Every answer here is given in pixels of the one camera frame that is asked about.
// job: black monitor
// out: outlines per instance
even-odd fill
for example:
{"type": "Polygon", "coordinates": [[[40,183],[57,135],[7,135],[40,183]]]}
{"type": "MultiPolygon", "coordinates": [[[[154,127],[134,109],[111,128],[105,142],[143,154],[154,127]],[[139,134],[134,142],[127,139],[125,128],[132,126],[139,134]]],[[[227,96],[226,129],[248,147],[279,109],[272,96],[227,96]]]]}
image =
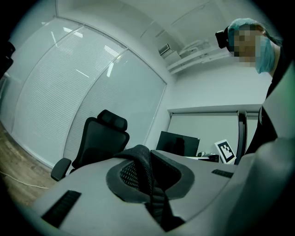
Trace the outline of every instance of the black monitor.
{"type": "Polygon", "coordinates": [[[198,138],[161,132],[156,150],[173,153],[179,156],[195,157],[200,140],[198,138]]]}

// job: chair headrest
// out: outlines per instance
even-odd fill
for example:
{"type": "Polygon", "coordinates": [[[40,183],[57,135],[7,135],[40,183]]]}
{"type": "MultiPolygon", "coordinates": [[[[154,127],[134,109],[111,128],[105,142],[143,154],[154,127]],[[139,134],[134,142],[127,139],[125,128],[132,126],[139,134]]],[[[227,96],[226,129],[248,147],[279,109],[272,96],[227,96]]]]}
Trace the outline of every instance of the chair headrest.
{"type": "Polygon", "coordinates": [[[119,131],[126,131],[127,130],[127,120],[117,116],[114,113],[111,113],[108,110],[103,110],[98,116],[98,121],[101,124],[105,124],[106,126],[112,127],[119,131]]]}

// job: cable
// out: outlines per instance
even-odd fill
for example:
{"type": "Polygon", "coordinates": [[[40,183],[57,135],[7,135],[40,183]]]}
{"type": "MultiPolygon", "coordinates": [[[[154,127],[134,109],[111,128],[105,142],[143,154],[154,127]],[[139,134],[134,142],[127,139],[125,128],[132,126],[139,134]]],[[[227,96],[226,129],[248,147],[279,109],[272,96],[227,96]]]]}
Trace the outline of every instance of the cable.
{"type": "Polygon", "coordinates": [[[3,173],[2,171],[0,171],[0,173],[3,174],[3,175],[6,175],[8,177],[10,177],[11,179],[13,179],[13,180],[15,180],[17,182],[20,182],[20,183],[24,184],[24,185],[31,186],[31,187],[36,187],[36,188],[40,188],[40,189],[48,189],[48,188],[45,188],[45,187],[40,187],[40,186],[37,186],[37,185],[32,185],[32,184],[24,183],[22,181],[19,181],[18,179],[13,178],[12,176],[10,176],[8,174],[3,173]]]}

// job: chair armrest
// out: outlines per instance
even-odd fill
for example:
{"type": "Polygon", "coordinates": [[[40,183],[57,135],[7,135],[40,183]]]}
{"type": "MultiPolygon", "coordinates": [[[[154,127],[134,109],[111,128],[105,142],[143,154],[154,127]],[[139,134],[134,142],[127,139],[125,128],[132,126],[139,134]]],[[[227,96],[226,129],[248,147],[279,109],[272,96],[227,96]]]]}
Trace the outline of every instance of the chair armrest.
{"type": "Polygon", "coordinates": [[[51,178],[59,181],[62,178],[65,177],[66,172],[68,171],[68,168],[70,167],[72,161],[67,158],[60,159],[54,166],[54,168],[51,171],[51,178]]]}

